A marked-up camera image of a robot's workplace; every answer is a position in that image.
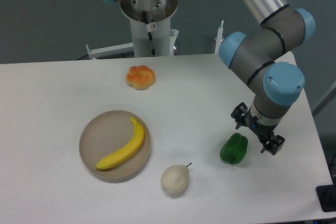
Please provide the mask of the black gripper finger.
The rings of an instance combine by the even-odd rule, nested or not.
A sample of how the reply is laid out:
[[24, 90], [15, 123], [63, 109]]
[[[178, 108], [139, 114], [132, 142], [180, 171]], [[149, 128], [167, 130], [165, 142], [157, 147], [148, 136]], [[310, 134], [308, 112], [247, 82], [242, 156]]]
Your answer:
[[238, 106], [236, 106], [230, 116], [236, 123], [235, 129], [239, 129], [241, 126], [248, 127], [248, 107], [245, 103], [241, 102]]
[[281, 150], [285, 139], [280, 135], [272, 134], [271, 136], [261, 136], [260, 142], [263, 145], [261, 153], [267, 151], [271, 155], [276, 155]]

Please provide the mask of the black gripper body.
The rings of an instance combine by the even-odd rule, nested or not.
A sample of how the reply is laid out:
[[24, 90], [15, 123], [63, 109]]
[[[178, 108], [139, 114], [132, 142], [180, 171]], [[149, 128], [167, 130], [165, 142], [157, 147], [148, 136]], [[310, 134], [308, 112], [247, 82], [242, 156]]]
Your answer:
[[263, 125], [258, 123], [256, 118], [256, 116], [252, 116], [250, 113], [248, 113], [245, 116], [246, 126], [258, 136], [258, 139], [261, 143], [267, 143], [274, 135], [274, 129], [276, 128], [277, 124]]

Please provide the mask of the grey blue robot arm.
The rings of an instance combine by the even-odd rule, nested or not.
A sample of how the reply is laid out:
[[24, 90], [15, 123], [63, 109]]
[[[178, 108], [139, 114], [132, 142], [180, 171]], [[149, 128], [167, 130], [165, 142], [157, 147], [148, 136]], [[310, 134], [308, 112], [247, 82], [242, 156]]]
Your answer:
[[[120, 2], [129, 19], [133, 52], [137, 57], [171, 56], [170, 19], [178, 0], [104, 0]], [[274, 134], [304, 87], [304, 75], [295, 65], [278, 59], [309, 39], [315, 31], [312, 15], [292, 9], [286, 0], [244, 0], [262, 30], [249, 38], [235, 32], [221, 40], [222, 62], [255, 94], [251, 106], [241, 103], [231, 116], [237, 126], [251, 129], [263, 150], [276, 154], [284, 138]]]

